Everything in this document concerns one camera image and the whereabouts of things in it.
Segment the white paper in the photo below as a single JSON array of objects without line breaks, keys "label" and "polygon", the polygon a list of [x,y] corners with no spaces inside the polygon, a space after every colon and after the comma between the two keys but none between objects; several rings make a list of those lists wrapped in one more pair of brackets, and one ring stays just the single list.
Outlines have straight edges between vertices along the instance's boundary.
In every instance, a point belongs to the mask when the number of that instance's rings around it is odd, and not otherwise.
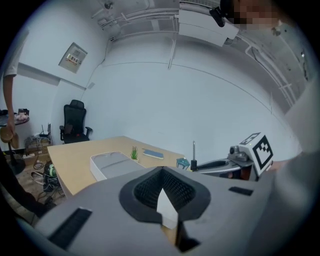
[{"label": "white paper", "polygon": [[178,213],[162,189],[158,198],[156,211],[162,214],[162,225],[174,229],[178,225]]}]

